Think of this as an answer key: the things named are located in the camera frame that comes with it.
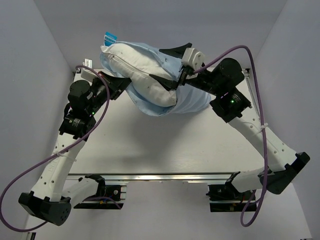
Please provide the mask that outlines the white pillow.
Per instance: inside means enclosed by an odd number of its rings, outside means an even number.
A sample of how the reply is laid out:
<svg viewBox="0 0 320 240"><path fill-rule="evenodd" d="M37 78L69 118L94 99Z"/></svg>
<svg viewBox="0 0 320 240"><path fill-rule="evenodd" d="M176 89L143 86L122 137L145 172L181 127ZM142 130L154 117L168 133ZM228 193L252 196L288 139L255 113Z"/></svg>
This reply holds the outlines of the white pillow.
<svg viewBox="0 0 320 240"><path fill-rule="evenodd" d="M134 90L147 101L160 107L170 107L176 104L176 92L165 89L150 76L173 79L149 50L126 43L102 45L100 49L101 56L110 69L125 78L130 78Z"/></svg>

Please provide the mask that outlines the light blue pillowcase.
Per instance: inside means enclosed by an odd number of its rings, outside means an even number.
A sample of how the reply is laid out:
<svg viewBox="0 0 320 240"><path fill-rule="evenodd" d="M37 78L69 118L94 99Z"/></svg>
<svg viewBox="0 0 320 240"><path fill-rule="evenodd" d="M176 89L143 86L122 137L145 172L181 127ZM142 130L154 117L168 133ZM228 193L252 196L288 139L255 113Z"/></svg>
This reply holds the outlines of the light blue pillowcase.
<svg viewBox="0 0 320 240"><path fill-rule="evenodd" d="M160 63L162 68L165 69L172 76L172 81L178 80L179 71L181 68L181 59L174 56L163 54L159 52L159 48L149 46L146 43L126 41L119 41L116 43L124 43L132 47L138 47L143 50L150 51L156 58L156 60ZM111 75L119 78L127 78L120 75L119 73L113 72L110 69L110 66L102 57L102 51L99 55L99 60L102 67L105 70L107 70ZM176 104L169 107L161 107L146 100L136 90L134 90L132 81L125 91L132 100L132 102L135 104L135 106L141 112L152 117L160 117L168 114L186 114L199 112L207 108L209 102L211 101L210 94L190 85L179 86L176 90L174 90L176 93Z"/></svg>

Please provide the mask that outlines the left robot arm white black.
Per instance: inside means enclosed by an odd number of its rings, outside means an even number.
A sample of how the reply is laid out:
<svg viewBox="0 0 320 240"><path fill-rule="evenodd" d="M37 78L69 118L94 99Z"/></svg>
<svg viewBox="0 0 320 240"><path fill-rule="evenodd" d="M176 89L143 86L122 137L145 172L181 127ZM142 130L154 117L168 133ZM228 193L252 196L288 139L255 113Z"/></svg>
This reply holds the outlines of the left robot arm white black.
<svg viewBox="0 0 320 240"><path fill-rule="evenodd" d="M85 175L74 186L63 187L77 155L99 123L95 114L108 100L116 100L130 83L130 78L109 76L100 71L92 82L81 79L70 85L53 159L30 192L22 193L18 199L31 216L61 226L76 205L87 198L105 197L105 179L98 174Z"/></svg>

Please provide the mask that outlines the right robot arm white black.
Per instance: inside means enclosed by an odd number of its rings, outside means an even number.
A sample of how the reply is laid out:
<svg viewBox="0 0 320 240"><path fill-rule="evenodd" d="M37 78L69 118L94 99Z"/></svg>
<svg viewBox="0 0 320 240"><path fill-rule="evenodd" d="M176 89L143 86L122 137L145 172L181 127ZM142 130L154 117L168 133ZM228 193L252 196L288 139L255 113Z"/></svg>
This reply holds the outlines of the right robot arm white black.
<svg viewBox="0 0 320 240"><path fill-rule="evenodd" d="M151 75L166 90L180 86L192 86L215 99L210 105L217 116L241 133L264 158L264 166L256 170L233 173L225 182L226 195L236 200L246 191L262 189L275 195L281 194L309 162L306 152L297 153L288 147L262 120L252 103L238 89L245 76L239 62L225 54L218 58L219 64L207 70L202 52L191 43L160 52L181 59L177 81Z"/></svg>

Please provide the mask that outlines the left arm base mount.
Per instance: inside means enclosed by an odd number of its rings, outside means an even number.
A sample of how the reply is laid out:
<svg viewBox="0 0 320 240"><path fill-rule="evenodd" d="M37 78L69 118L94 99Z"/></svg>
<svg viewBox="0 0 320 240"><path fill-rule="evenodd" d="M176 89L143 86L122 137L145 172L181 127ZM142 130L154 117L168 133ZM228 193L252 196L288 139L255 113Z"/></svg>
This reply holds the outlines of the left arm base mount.
<svg viewBox="0 0 320 240"><path fill-rule="evenodd" d="M121 210L126 199L127 186L115 183L106 183L101 175L88 174L78 179L94 180L98 183L96 194L88 196L77 204L74 209L87 210Z"/></svg>

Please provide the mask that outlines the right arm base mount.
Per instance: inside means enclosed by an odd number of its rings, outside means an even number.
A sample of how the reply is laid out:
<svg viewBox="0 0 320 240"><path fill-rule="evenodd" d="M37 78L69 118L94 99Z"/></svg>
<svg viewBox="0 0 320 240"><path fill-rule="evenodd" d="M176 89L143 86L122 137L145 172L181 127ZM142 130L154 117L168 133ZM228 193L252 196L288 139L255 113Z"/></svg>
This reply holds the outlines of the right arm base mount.
<svg viewBox="0 0 320 240"><path fill-rule="evenodd" d="M256 190L241 171L205 173L209 207L212 213L240 213L257 210Z"/></svg>

